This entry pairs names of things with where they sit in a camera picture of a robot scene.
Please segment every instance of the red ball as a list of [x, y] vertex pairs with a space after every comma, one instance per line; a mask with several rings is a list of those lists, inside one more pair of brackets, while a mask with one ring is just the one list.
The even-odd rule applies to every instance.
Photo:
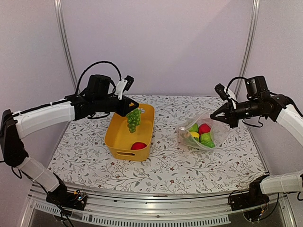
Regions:
[[141, 143], [141, 142], [136, 142], [132, 145], [131, 150], [141, 150], [143, 148], [147, 147], [147, 145], [145, 143]]
[[203, 133], [209, 133], [210, 132], [210, 127], [208, 124], [201, 124], [199, 127], [199, 134], [202, 135]]

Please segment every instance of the plastic bag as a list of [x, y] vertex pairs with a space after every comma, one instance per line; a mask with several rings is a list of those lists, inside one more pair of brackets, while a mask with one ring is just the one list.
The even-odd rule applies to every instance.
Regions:
[[[202, 143], [196, 141], [194, 137], [190, 134], [189, 130], [195, 123], [197, 123], [199, 126], [201, 124], [206, 123], [211, 127], [210, 135], [215, 145], [214, 148], [207, 147]], [[189, 119], [187, 122], [183, 123], [182, 125], [179, 125], [177, 129], [178, 141], [181, 144], [202, 150], [216, 149], [224, 142], [224, 140], [231, 132], [231, 130], [226, 124], [210, 119], [209, 113], [203, 113], [195, 118]]]

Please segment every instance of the white arm segment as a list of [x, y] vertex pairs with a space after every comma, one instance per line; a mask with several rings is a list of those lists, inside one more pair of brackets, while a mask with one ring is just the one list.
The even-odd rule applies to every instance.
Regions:
[[303, 118], [293, 105], [287, 105], [286, 107], [286, 109], [281, 110], [276, 122], [289, 131], [303, 146]]
[[61, 122], [75, 119], [74, 106], [71, 102], [51, 105], [14, 117], [20, 139], [27, 135]]
[[303, 192], [303, 181], [301, 175], [303, 170], [277, 176], [268, 176], [260, 183], [263, 194], [278, 192]]
[[25, 158], [17, 168], [41, 184], [48, 192], [53, 192], [59, 186], [56, 176], [31, 157]]
[[[303, 146], [303, 118], [298, 114], [293, 105], [282, 109], [276, 122], [289, 131]], [[303, 192], [303, 170], [284, 175], [268, 176], [260, 183], [263, 194], [277, 192]]]

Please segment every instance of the green apple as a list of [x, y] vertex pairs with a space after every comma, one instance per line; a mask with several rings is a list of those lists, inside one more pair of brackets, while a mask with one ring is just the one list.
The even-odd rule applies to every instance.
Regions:
[[199, 132], [199, 126], [197, 123], [195, 123], [190, 129], [189, 131], [195, 131], [195, 132]]
[[201, 141], [204, 141], [204, 142], [211, 142], [212, 141], [212, 137], [210, 135], [210, 132], [209, 133], [203, 133], [200, 137], [200, 140]]

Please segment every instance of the white wall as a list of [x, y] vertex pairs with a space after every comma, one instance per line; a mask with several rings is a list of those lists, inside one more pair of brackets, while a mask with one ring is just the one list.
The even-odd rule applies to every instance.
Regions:
[[[24, 110], [72, 93], [53, 1], [2, 0], [0, 112]], [[56, 125], [24, 139], [29, 154], [47, 165], [64, 126]], [[17, 226], [31, 182], [17, 179], [5, 164], [0, 169], [0, 226]]]
[[[62, 8], [77, 75], [109, 60], [135, 78], [131, 94], [211, 96], [239, 74], [252, 1], [65, 0]], [[117, 82], [111, 66], [91, 73]]]
[[[268, 88], [291, 97], [303, 110], [303, 3], [301, 0], [261, 1], [258, 25], [245, 77], [264, 75]], [[244, 100], [245, 87], [241, 89]], [[270, 119], [252, 128], [271, 174], [303, 168], [302, 146]], [[298, 226], [303, 226], [303, 203], [292, 196]]]

